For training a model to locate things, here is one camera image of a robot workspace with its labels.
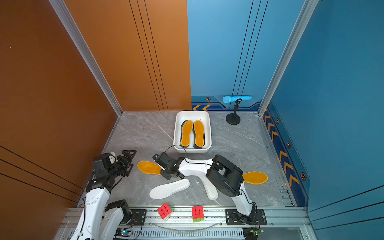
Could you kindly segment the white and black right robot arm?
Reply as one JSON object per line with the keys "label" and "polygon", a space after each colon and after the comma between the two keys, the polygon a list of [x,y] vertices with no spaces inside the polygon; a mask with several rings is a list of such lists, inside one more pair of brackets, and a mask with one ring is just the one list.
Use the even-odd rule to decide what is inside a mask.
{"label": "white and black right robot arm", "polygon": [[171,158],[165,152],[155,154],[153,160],[161,167],[160,174],[167,180],[171,177],[196,176],[205,184],[206,192],[222,194],[232,198],[236,213],[242,224],[257,224],[257,205],[252,202],[245,188],[243,171],[221,155],[208,160]]}

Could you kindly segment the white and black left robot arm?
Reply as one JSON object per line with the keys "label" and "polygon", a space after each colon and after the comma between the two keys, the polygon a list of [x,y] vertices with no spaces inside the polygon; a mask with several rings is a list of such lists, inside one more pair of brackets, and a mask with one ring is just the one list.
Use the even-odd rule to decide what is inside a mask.
{"label": "white and black left robot arm", "polygon": [[100,154],[93,159],[94,179],[86,186],[84,208],[72,240],[112,240],[119,225],[134,225],[134,215],[127,201],[107,203],[116,178],[128,177],[136,150],[123,150],[121,155]]}

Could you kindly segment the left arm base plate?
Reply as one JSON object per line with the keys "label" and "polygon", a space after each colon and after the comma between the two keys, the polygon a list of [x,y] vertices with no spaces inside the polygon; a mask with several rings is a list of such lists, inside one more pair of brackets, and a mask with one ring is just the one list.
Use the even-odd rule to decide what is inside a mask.
{"label": "left arm base plate", "polygon": [[128,216],[124,216],[120,222],[121,226],[143,226],[146,221],[147,210],[133,209],[130,210]]}

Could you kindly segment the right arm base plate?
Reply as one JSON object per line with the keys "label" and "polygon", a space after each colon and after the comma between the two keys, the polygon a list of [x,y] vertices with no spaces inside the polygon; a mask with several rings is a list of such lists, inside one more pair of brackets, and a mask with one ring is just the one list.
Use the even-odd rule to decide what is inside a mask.
{"label": "right arm base plate", "polygon": [[240,214],[236,209],[226,209],[226,223],[228,226],[234,225],[261,225],[268,224],[265,211],[263,209],[252,209],[249,216]]}

